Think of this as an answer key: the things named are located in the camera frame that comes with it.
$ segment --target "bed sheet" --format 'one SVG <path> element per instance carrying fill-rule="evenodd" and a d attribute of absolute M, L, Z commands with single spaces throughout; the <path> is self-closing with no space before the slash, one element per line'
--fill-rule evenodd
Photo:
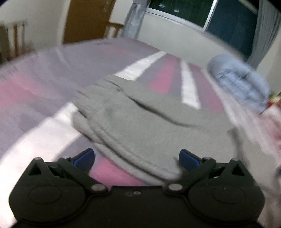
<path fill-rule="evenodd" d="M 269 195 L 268 206 L 261 222 L 277 227 L 275 213 L 280 207 L 269 173 L 281 163 L 281 158 L 264 121 L 226 94 L 200 67 L 140 41 L 116 38 L 42 50 L 0 69 L 1 228 L 14 222 L 8 196 L 34 157 L 54 161 L 93 148 L 71 125 L 71 115 L 76 111 L 71 101 L 77 90 L 109 74 L 139 81 L 195 109 L 225 111 L 232 123 L 243 128 L 247 137 L 263 150 L 262 154 L 249 152 L 247 158 L 253 160 L 253 176 L 258 180 L 266 178 L 263 184 Z M 90 176 L 109 187 L 145 185 L 93 149 L 96 161 Z"/>

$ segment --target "folded gray garment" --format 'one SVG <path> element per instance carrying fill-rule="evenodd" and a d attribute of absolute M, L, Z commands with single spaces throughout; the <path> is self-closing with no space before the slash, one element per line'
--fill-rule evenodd
<path fill-rule="evenodd" d="M 118 166 L 148 184 L 182 175 L 181 149 L 229 162 L 236 155 L 225 113 L 195 110 L 138 82 L 107 76 L 79 92 L 74 127 Z"/>

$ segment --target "window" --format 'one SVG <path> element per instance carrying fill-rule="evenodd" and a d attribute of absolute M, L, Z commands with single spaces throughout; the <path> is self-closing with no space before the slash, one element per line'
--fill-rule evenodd
<path fill-rule="evenodd" d="M 247 58 L 252 51 L 258 6 L 259 0 L 151 0 L 149 8 L 154 14 L 162 11 L 198 25 Z"/>

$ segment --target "door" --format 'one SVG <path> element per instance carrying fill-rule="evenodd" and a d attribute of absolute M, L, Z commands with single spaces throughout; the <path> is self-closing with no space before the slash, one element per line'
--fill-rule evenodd
<path fill-rule="evenodd" d="M 103 38 L 115 0 L 71 0 L 64 44 Z"/>

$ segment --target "wooden chair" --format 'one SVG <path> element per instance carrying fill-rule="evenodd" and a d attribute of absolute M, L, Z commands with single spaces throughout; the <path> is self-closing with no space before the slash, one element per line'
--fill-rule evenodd
<path fill-rule="evenodd" d="M 124 25 L 120 24 L 120 23 L 107 22 L 107 27 L 105 30 L 104 38 L 108 38 L 110 28 L 114 28 L 113 38 L 116 38 L 118 36 L 120 29 L 122 29 L 123 27 L 124 27 Z"/>
<path fill-rule="evenodd" d="M 27 21 L 18 21 L 9 24 L 0 24 L 0 32 L 3 34 L 0 38 L 0 52 L 2 61 L 11 60 L 25 53 L 34 51 L 32 47 L 26 45 L 25 43 L 25 27 L 27 26 Z M 13 34 L 13 47 L 10 47 L 9 30 L 12 29 Z"/>

